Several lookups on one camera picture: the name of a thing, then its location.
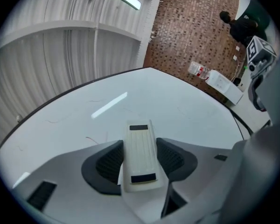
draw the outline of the mosaic tile floor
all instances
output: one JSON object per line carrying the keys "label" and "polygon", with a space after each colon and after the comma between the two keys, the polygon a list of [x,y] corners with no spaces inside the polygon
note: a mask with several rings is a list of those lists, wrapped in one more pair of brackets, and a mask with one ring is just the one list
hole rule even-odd
{"label": "mosaic tile floor", "polygon": [[144,67],[162,70],[223,101],[223,95],[189,75],[187,69],[196,61],[233,78],[238,63],[232,57],[241,62],[245,48],[229,35],[229,25],[220,20],[219,13],[226,10],[235,17],[237,9],[238,0],[161,0]]}

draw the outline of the black vent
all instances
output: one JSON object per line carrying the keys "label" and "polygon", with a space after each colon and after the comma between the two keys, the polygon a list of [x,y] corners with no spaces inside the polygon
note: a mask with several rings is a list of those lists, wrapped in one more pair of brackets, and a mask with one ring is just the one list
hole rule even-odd
{"label": "black vent", "polygon": [[122,162],[123,148],[118,146],[99,158],[96,169],[102,177],[117,184]]}
{"label": "black vent", "polygon": [[158,160],[167,176],[185,163],[182,155],[165,145],[158,145]]}
{"label": "black vent", "polygon": [[226,161],[227,156],[226,155],[222,155],[222,154],[218,154],[214,157],[214,159],[218,159],[220,161]]}
{"label": "black vent", "polygon": [[157,158],[170,182],[186,179],[197,167],[198,160],[192,153],[157,138]]}
{"label": "black vent", "polygon": [[148,125],[130,125],[130,130],[147,130]]}
{"label": "black vent", "polygon": [[123,162],[123,141],[98,151],[82,164],[84,180],[97,192],[108,195],[121,195],[118,176]]}
{"label": "black vent", "polygon": [[57,185],[54,183],[43,181],[34,191],[34,193],[32,193],[27,202],[39,211],[42,211],[44,206],[52,196],[56,186]]}

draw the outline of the white curved surface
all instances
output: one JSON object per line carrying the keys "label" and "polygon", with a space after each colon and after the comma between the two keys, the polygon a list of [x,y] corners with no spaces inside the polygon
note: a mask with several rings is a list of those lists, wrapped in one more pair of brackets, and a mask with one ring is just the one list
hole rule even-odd
{"label": "white curved surface", "polygon": [[66,30],[89,30],[89,29],[100,29],[103,31],[110,31],[116,34],[125,35],[127,37],[133,38],[137,41],[141,41],[141,38],[122,30],[117,27],[110,25],[98,23],[93,21],[76,21],[76,20],[66,20],[66,21],[47,21],[43,23],[37,23],[35,25],[16,30],[4,37],[0,38],[0,49],[16,40],[25,38],[30,35],[35,35],[38,33],[46,33],[52,31],[66,31]]}
{"label": "white curved surface", "polygon": [[139,0],[140,11],[121,0],[20,0],[0,31],[5,37],[48,21],[100,22],[142,37],[151,0]]}
{"label": "white curved surface", "polygon": [[[99,110],[104,112],[92,118]],[[124,139],[129,119],[151,119],[156,137],[201,146],[231,149],[242,140],[233,116],[219,102],[147,68],[86,85],[31,116],[0,149],[2,178],[11,188],[24,172],[59,154]]]}
{"label": "white curved surface", "polygon": [[249,6],[250,0],[239,0],[238,1],[238,11],[235,16],[235,20],[239,19],[239,17],[245,12],[247,7]]}
{"label": "white curved surface", "polygon": [[265,29],[267,42],[274,46],[276,42],[276,26],[273,20],[270,18],[270,23]]}

